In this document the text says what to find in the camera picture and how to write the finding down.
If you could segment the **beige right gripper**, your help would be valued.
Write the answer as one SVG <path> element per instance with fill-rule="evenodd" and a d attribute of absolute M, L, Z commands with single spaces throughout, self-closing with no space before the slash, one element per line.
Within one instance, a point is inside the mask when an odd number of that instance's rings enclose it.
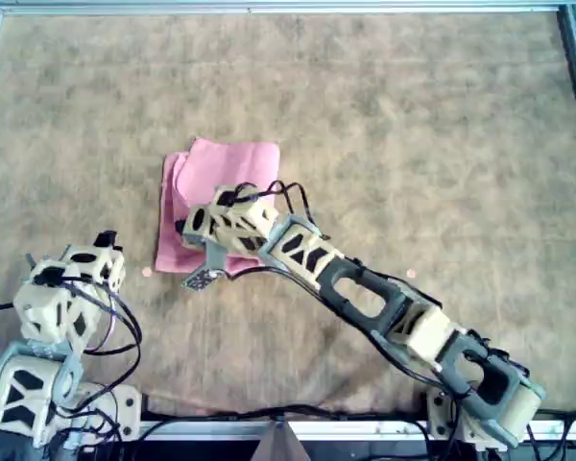
<path fill-rule="evenodd" d="M 235 195 L 235 189 L 219 187 L 210 202 L 210 213 L 207 206 L 193 206 L 185 218 L 175 222 L 185 248 L 202 248 L 214 235 L 230 255 L 257 254 L 270 236 L 278 211 L 264 198 L 236 202 L 256 194 L 255 186 L 246 186 L 241 195 Z"/>

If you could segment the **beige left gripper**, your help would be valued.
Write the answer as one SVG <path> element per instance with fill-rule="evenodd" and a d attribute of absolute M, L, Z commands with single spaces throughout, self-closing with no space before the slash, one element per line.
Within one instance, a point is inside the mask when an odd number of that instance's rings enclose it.
<path fill-rule="evenodd" d="M 101 309 L 95 288 L 80 278 L 118 291 L 125 279 L 117 232 L 100 232 L 91 246 L 69 245 L 60 261 L 40 261 L 17 291 L 13 305 L 28 340 L 68 343 L 82 353 L 98 326 Z"/>

